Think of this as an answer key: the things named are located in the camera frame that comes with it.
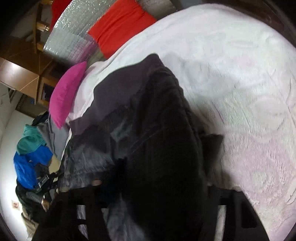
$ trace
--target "white wall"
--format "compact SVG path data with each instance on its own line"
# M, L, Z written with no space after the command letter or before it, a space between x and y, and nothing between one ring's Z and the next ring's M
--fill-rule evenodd
M24 125L31 124L32 121L33 118L16 110L13 111L0 146L0 204L7 226L18 241L26 241L28 235L21 218L21 205L18 211L13 209L11 204L11 200L19 202L15 194L17 176L13 156L16 152L16 145L22 137Z
M0 83L0 143L6 125L12 115L12 112L17 107L21 97L22 93L16 92L13 99L10 101L8 88Z

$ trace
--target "blue jacket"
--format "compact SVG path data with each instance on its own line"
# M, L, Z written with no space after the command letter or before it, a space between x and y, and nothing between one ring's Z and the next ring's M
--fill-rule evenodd
M19 183L27 189L34 189L38 184L35 165L38 163L48 165L51 158L52 153L46 146L40 146L36 151L25 155L19 155L16 152L13 162Z

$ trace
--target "small picture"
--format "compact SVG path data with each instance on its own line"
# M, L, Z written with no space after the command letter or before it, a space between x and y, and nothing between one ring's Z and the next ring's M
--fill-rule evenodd
M16 210L19 210L20 209L20 206L19 206L19 203L18 202L15 202L15 201L12 201L11 200L11 203L12 203L12 208L13 209L16 209Z

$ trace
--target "pink pillow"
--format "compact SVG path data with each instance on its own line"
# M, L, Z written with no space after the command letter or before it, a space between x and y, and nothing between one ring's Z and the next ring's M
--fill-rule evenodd
M49 113L59 129L64 125L71 111L76 91L85 70L86 61L72 66L64 73L52 92L49 102Z

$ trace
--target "textured white blanket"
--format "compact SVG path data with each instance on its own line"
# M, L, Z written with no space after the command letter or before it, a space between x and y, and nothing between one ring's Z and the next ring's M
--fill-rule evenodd
M157 53L178 78L192 110L225 136L211 181L240 187L272 241L296 222L296 50L262 22L220 5L174 13L87 70L76 119L112 71Z

